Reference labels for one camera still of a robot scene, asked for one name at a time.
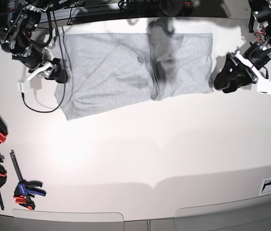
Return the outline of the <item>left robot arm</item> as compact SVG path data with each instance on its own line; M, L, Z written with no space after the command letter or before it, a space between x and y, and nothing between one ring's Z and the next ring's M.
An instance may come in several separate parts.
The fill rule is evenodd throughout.
M226 55L225 65L219 72L213 86L216 90L231 93L240 87L255 84L257 91L271 94L268 73L261 69L271 60L271 0L250 0L251 9L248 30L257 41L241 53L240 50Z

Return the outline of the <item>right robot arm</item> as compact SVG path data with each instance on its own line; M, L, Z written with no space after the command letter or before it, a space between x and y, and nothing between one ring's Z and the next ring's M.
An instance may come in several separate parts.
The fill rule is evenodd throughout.
M68 75L62 68L60 59L49 60L46 47L53 38L50 11L51 5L56 6L56 0L21 0L16 12L12 14L8 27L5 28L5 38L0 39L3 51L12 54L13 60L24 64L31 74L27 80L43 76L47 80L55 80L65 84ZM46 13L49 24L49 38L46 42L36 42L31 39L33 32L39 26L42 13Z

